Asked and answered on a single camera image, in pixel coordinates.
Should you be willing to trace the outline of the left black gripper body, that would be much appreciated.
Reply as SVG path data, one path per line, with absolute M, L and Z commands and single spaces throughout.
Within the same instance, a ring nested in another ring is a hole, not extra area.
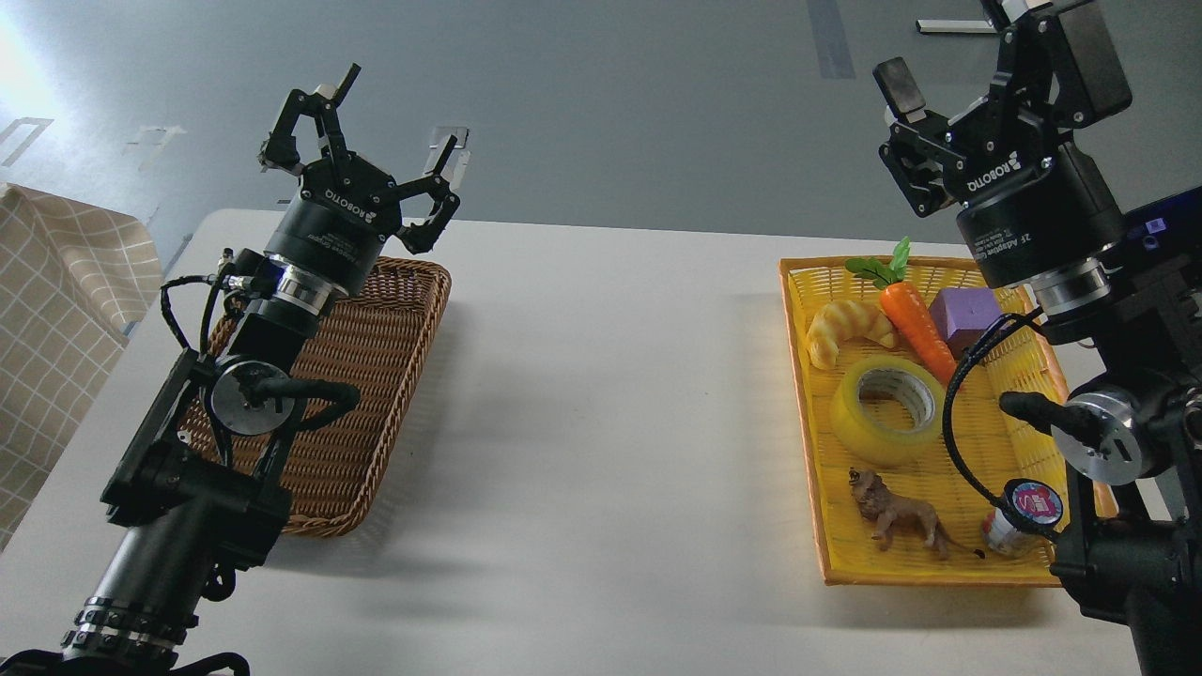
M 385 242 L 400 229 L 395 200 L 373 200 L 395 180 L 361 155 L 334 173 L 326 158 L 305 167 L 300 186 L 264 253 L 282 257 L 356 296 Z

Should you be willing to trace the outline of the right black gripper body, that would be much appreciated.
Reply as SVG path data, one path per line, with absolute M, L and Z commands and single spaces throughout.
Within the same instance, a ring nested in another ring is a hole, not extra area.
M 1081 275 L 1088 257 L 1123 230 L 1103 176 L 1070 130 L 1043 121 L 980 121 L 950 128 L 948 195 L 964 204 L 957 225 L 989 287 L 1040 275 Z

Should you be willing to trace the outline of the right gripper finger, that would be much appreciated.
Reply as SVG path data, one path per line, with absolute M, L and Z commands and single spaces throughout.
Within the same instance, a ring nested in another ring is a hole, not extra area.
M 983 150 L 966 128 L 927 107 L 904 57 L 874 69 L 889 112 L 888 138 L 877 154 L 910 208 L 920 218 L 952 204 L 966 204 L 970 173 Z
M 1057 158 L 1075 132 L 1133 102 L 1099 2 L 980 5 L 1000 35 L 980 132 L 986 160 Z

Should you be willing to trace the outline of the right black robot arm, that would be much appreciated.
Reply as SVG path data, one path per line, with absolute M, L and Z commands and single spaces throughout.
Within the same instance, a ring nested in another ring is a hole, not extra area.
M 989 90 L 946 118 L 910 69 L 874 69 L 889 109 L 879 154 L 920 217 L 958 207 L 989 287 L 1029 286 L 970 346 L 950 389 L 1000 339 L 1034 327 L 1091 340 L 1103 372 L 1057 404 L 1006 392 L 1000 409 L 1057 441 L 1069 523 L 1023 523 L 1055 544 L 1051 573 L 1082 615 L 1127 625 L 1146 675 L 1200 672 L 1200 189 L 1115 204 L 1076 130 L 1131 90 L 1093 1 L 984 1 L 999 38 Z

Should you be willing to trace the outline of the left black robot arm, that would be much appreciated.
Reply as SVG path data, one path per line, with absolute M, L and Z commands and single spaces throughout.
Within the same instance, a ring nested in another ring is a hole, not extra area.
M 349 150 L 338 112 L 358 73 L 286 96 L 258 165 L 298 189 L 266 249 L 160 287 L 182 351 L 101 496 L 125 536 L 59 650 L 18 652 L 5 675 L 249 674 L 236 652 L 180 665 L 177 647 L 198 603 L 228 598 L 282 535 L 297 437 L 361 403 L 351 384 L 296 376 L 297 358 L 389 239 L 429 253 L 460 204 L 444 176 L 454 134 L 413 180 Z

